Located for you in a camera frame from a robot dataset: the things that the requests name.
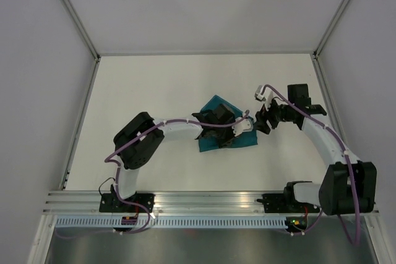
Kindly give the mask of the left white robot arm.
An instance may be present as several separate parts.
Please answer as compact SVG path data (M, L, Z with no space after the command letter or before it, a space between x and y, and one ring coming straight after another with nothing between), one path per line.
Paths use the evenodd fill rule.
M147 112L139 113L116 134L114 153L105 159L116 165L114 206L122 212L133 209L139 170L163 142L216 137L224 147L236 137L235 127L245 118L235 116L226 104L176 119L155 119Z

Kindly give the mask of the teal satin napkin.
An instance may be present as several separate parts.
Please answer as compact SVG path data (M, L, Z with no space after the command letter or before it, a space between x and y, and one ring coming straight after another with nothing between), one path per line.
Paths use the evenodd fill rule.
M241 117L243 114L242 110L240 110L239 108L237 108L227 100L224 100L222 97L218 95L214 95L201 108L200 111L203 112L206 110L214 110L219 104L225 104L229 106L231 110L234 112L236 117ZM201 153L219 149L217 141L214 137L199 139L198 143L199 143L199 151ZM243 132L239 137L235 138L232 141L232 144L228 148L244 148L244 147L251 147L257 144L258 144L257 132L252 130L250 132Z

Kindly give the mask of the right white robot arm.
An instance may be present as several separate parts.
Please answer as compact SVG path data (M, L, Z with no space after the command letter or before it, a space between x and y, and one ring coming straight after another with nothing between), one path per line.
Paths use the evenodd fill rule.
M283 206L297 211L308 203L320 207L327 215L372 212L377 180L375 165L362 161L345 145L325 109L312 103L308 85L288 85L287 90L287 96L283 96L270 85L257 88L255 99L263 106L256 112L254 128L269 134L282 122L297 125L315 146L326 172L320 184L288 182Z

